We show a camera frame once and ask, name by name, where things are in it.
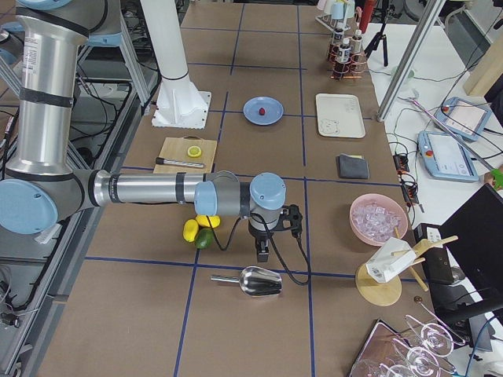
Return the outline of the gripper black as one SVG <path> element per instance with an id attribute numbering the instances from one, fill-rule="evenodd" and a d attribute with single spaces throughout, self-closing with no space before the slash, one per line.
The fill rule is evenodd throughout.
<path id="1" fill-rule="evenodd" d="M 263 226 L 259 227 L 251 221 L 248 223 L 248 231 L 255 239 L 257 262 L 268 262 L 269 241 L 272 239 L 274 233 L 270 230 L 266 231 Z"/>

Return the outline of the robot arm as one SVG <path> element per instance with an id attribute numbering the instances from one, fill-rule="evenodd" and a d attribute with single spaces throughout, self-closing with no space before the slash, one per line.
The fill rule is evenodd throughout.
<path id="1" fill-rule="evenodd" d="M 17 149 L 1 182 L 2 227 L 34 234 L 91 207 L 110 203 L 193 203 L 199 215 L 247 218 L 257 259 L 268 259 L 282 223 L 286 187 L 276 174 L 242 183 L 214 174 L 111 174 L 66 161 L 77 56 L 90 38 L 121 43 L 117 1 L 19 1 L 24 27 Z"/>

